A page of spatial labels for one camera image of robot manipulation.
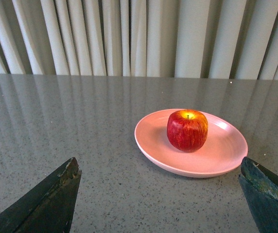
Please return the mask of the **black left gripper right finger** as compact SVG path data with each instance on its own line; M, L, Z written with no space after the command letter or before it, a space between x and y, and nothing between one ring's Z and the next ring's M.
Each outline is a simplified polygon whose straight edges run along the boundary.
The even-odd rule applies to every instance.
M278 233L278 175L245 157L239 183L261 233Z

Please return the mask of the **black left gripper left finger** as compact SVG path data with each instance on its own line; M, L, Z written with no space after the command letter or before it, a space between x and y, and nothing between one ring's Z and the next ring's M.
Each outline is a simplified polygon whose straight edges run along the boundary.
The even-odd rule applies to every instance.
M68 233L82 171L72 157L0 213L0 233Z

